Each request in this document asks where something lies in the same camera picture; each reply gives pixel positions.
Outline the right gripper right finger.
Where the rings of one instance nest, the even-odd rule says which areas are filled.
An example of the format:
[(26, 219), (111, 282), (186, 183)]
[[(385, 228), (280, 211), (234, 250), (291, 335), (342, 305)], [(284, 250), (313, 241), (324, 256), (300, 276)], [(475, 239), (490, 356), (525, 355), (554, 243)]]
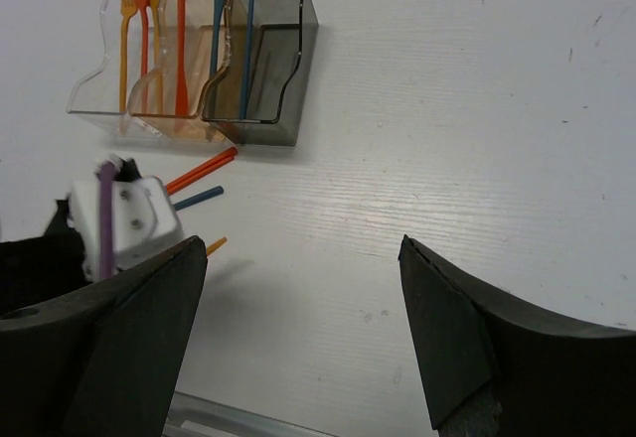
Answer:
[(635, 335), (534, 305), (411, 237), (401, 289), (441, 436), (631, 436)]

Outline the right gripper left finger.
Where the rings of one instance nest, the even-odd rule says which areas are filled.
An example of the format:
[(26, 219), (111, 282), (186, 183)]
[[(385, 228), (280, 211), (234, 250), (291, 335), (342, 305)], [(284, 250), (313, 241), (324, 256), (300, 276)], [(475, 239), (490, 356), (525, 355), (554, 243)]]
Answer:
[(104, 300), (1, 308), (5, 436), (162, 433), (207, 269), (192, 236), (90, 285)]

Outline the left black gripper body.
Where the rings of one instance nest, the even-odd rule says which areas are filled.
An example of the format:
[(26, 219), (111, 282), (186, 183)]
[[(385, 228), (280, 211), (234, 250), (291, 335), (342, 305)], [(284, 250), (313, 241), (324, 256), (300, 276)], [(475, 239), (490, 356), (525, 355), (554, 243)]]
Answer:
[[(97, 276), (114, 277), (114, 185), (140, 177), (134, 160), (114, 157), (99, 166), (97, 196)], [(57, 202), (45, 233), (1, 244), (1, 308), (20, 310), (59, 300), (66, 306), (94, 307), (106, 298), (99, 285), (81, 276), (80, 234), (71, 230), (71, 201)]]

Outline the yellow-orange knife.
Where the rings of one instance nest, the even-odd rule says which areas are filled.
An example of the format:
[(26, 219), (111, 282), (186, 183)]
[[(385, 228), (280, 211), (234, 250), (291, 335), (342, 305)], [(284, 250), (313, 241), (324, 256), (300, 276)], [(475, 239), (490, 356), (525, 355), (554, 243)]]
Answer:
[(207, 248), (206, 248), (206, 255), (207, 256), (212, 255), (219, 248), (221, 248), (227, 241), (228, 241), (228, 239), (226, 237), (222, 237), (222, 238), (216, 240), (215, 242), (213, 242), (212, 244), (208, 245)]

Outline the red-orange knife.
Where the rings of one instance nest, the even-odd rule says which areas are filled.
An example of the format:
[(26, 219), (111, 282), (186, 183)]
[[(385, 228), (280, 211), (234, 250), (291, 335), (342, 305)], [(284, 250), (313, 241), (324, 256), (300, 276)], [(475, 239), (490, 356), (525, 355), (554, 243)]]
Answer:
[(177, 0), (177, 77), (175, 114), (186, 116), (189, 111), (188, 88), (185, 72), (186, 0)]

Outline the yellow-orange fork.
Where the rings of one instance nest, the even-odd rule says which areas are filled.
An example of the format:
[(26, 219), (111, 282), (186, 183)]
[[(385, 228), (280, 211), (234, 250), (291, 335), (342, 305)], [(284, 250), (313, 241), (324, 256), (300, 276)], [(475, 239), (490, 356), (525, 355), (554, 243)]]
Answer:
[(128, 29), (130, 20), (137, 12), (135, 0), (120, 0), (120, 59), (119, 59), (119, 111), (124, 112), (127, 104), (128, 77)]
[[(155, 68), (159, 65), (161, 58), (161, 35), (160, 35), (160, 21), (159, 21), (159, 5), (161, 0), (149, 0), (149, 5), (152, 13), (153, 20), (153, 66)], [(155, 80), (155, 104), (156, 111), (159, 114), (163, 113), (163, 74), (156, 74)]]

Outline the red-orange fork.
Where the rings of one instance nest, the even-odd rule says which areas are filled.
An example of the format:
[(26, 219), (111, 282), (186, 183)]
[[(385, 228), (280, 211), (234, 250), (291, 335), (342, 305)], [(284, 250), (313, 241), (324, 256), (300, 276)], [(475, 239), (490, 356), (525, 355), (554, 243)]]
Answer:
[(149, 21), (147, 9), (150, 0), (135, 0), (141, 23), (141, 50), (140, 50), (140, 77), (144, 77), (148, 72), (148, 49), (149, 49)]

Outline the blue chopstick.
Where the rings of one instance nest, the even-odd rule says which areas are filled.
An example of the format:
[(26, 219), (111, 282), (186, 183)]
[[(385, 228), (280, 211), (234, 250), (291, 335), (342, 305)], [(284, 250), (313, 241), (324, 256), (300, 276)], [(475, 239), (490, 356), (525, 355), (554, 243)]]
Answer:
[(241, 77), (241, 90), (240, 90), (240, 102), (239, 102), (239, 119), (240, 120), (246, 119), (246, 115), (247, 115), (254, 3), (255, 3), (255, 0), (248, 0), (248, 3), (247, 3), (245, 48), (244, 48), (244, 55), (243, 55), (243, 70), (242, 70), (242, 77)]
[(192, 207), (196, 204), (202, 203), (204, 201), (213, 199), (215, 197), (218, 197), (220, 195), (222, 195), (225, 192), (224, 188), (222, 186), (215, 186), (212, 187), (210, 189), (207, 189), (203, 192), (200, 192), (199, 194), (196, 194), (190, 198), (184, 199), (182, 201), (179, 201), (177, 203), (175, 203), (173, 205), (173, 208), (176, 211), (180, 211), (189, 207)]

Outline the blue knife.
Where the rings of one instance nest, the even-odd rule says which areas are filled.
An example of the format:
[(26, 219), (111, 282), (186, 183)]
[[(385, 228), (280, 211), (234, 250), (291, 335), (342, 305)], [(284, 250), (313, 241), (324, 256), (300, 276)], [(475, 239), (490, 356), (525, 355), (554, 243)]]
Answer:
[(210, 57), (210, 67), (209, 67), (210, 77), (213, 77), (216, 74), (218, 69), (221, 22), (223, 18), (225, 3), (226, 3), (226, 0), (214, 0), (213, 37), (211, 42), (211, 57)]

